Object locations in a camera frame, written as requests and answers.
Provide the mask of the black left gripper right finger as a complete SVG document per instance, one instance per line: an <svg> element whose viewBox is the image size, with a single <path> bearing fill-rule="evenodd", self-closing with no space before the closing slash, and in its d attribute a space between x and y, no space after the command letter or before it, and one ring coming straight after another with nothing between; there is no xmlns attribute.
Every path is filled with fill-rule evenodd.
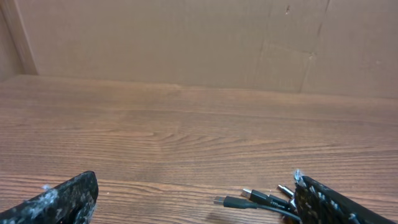
<svg viewBox="0 0 398 224"><path fill-rule="evenodd" d="M395 224L299 169L294 179L294 205L303 224Z"/></svg>

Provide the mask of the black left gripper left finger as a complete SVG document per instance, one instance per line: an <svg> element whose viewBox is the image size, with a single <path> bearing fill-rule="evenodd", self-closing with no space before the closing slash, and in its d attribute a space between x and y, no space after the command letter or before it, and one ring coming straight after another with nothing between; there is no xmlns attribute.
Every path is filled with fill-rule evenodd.
<svg viewBox="0 0 398 224"><path fill-rule="evenodd" d="M1 212L1 224L89 224L98 194L96 175L89 170Z"/></svg>

